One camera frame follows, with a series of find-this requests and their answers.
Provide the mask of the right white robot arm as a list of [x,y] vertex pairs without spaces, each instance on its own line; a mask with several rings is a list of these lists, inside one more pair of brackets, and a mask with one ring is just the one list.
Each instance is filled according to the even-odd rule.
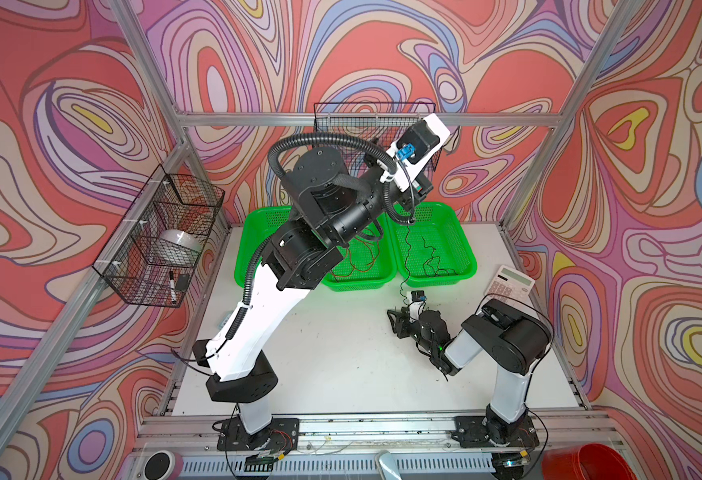
[[455,376],[481,354],[496,366],[495,387],[485,413],[457,416],[453,440],[463,448],[535,447],[527,405],[533,371],[549,352],[549,327],[528,313],[490,298],[452,336],[438,310],[425,307],[423,293],[387,318],[399,339],[411,339],[420,354],[446,377]]

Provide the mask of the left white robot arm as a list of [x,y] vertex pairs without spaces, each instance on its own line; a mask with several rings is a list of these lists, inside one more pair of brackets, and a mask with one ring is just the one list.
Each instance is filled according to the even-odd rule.
[[292,200],[290,218],[255,248],[241,301],[206,345],[212,400],[236,404],[249,436],[270,430],[268,396],[278,377],[263,348],[290,311],[344,259],[352,240],[375,240],[387,214],[413,222],[394,204],[415,207],[415,182],[443,147],[448,132],[424,122],[408,128],[388,149],[348,134],[310,132],[288,136],[268,151],[269,167]]

